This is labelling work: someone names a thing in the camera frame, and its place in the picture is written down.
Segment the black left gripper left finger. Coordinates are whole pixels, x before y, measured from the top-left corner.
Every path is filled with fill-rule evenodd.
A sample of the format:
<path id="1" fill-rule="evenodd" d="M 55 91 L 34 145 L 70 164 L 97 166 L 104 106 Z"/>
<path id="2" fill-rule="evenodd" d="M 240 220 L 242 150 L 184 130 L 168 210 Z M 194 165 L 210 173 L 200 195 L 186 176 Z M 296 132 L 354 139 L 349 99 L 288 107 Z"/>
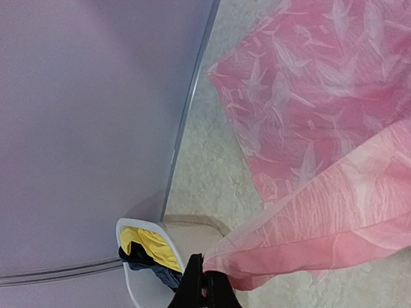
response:
<path id="1" fill-rule="evenodd" d="M 200 308 L 204 306 L 203 256 L 193 254 L 185 267 L 180 286 L 168 308 Z"/>

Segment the dark blue garment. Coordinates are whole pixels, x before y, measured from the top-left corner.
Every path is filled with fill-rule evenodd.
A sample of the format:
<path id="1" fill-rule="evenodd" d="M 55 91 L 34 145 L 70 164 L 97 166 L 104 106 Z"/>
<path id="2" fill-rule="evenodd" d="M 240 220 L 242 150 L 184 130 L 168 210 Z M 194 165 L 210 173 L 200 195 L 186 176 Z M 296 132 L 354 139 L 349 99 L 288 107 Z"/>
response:
<path id="1" fill-rule="evenodd" d="M 149 269 L 164 285 L 168 286 L 174 293 L 177 292 L 182 280 L 182 273 L 154 261 L 142 245 L 132 242 L 129 254 L 122 247 L 119 247 L 118 254 L 121 261 L 127 264 L 132 271 Z"/>

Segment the yellow garment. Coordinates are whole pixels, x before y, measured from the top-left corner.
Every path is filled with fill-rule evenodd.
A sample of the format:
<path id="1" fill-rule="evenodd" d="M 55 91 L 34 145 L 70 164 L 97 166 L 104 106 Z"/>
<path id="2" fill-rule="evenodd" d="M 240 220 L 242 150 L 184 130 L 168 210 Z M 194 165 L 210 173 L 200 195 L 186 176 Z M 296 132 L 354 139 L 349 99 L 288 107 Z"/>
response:
<path id="1" fill-rule="evenodd" d="M 182 273 L 176 255 L 158 233 L 136 227 L 125 227 L 119 235 L 121 251 L 131 262 L 161 265 Z"/>

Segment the white plastic laundry basket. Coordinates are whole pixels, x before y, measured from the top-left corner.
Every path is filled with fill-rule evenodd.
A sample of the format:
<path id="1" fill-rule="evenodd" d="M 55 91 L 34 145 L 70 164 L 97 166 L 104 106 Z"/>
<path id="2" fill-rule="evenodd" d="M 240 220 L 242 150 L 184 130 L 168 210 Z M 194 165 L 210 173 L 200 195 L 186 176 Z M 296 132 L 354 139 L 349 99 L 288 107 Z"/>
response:
<path id="1" fill-rule="evenodd" d="M 206 250 L 222 238 L 215 227 L 121 218 L 116 237 L 136 307 L 240 307 L 227 275 L 203 269 Z"/>

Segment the pink patterned shorts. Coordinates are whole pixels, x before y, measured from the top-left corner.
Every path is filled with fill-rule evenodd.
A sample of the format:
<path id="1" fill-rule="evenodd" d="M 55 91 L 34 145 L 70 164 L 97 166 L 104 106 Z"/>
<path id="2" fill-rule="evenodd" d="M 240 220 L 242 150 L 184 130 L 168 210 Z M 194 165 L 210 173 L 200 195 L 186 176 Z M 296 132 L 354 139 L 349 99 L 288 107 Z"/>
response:
<path id="1" fill-rule="evenodd" d="M 209 78 L 264 209 L 204 271 L 250 291 L 410 246 L 409 1 L 281 1 Z"/>

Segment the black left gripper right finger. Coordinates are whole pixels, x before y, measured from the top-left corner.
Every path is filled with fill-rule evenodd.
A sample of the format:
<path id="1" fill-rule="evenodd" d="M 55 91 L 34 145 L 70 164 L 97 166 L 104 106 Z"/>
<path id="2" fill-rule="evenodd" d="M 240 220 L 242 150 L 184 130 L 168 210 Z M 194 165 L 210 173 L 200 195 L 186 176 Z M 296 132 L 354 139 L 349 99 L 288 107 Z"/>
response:
<path id="1" fill-rule="evenodd" d="M 204 274 L 200 306 L 209 308 L 242 308 L 226 274 L 208 271 Z"/>

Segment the left aluminium frame post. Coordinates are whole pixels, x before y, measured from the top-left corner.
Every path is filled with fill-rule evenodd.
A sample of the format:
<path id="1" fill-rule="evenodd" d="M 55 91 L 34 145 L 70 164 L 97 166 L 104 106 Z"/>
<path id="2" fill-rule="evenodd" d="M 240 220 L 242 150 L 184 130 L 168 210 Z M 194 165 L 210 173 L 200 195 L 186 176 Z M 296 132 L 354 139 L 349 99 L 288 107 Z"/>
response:
<path id="1" fill-rule="evenodd" d="M 167 187 L 166 187 L 166 190 L 165 190 L 165 193 L 164 193 L 164 200 L 163 200 L 163 204 L 162 204 L 162 208 L 161 208 L 161 210 L 162 210 L 161 215 L 159 216 L 159 221 L 162 221 L 164 219 L 164 216 L 165 216 L 166 207 L 167 207 L 167 203 L 168 203 L 168 198 L 169 198 L 170 191 L 171 191 L 171 184 L 172 184 L 172 180 L 173 180 L 173 175 L 174 175 L 176 164 L 177 164 L 177 158 L 178 158 L 178 155 L 179 155 L 179 150 L 180 150 L 181 143 L 182 143 L 182 138 L 183 138 L 183 135 L 184 135 L 184 130 L 186 128 L 186 122 L 187 122 L 189 111 L 190 111 L 190 108 L 192 106 L 193 98 L 194 98 L 194 95 L 195 95 L 195 92 L 196 92 L 196 89 L 197 89 L 198 78 L 199 78 L 199 74 L 200 74 L 202 60 L 204 58 L 204 54 L 205 54 L 205 51 L 206 51 L 206 48 L 207 48 L 207 44 L 208 44 L 209 38 L 211 36 L 211 31 L 213 29 L 213 25 L 214 25 L 214 22 L 215 22 L 215 19 L 216 19 L 216 14 L 218 12 L 219 5 L 220 5 L 220 1 L 214 0 L 214 1 L 211 2 L 211 7 L 210 7 L 210 11 L 209 11 L 208 16 L 207 16 L 206 24 L 204 26 L 204 30 L 202 31 L 200 46 L 199 46 L 199 49 L 198 49 L 198 52 L 197 52 L 195 66 L 194 66 L 194 69 L 193 69 L 193 73 L 191 75 L 191 81 L 190 81 L 190 84 L 189 84 L 189 89 L 188 89 L 188 93 L 187 93 L 187 96 L 186 96 L 182 117 L 181 117 L 181 120 L 180 120 L 178 134 L 177 134 L 176 142 L 175 142 L 174 149 L 173 149 L 173 155 L 172 155 L 172 158 L 171 158 L 170 174 L 169 174 L 169 177 L 168 177 Z"/>

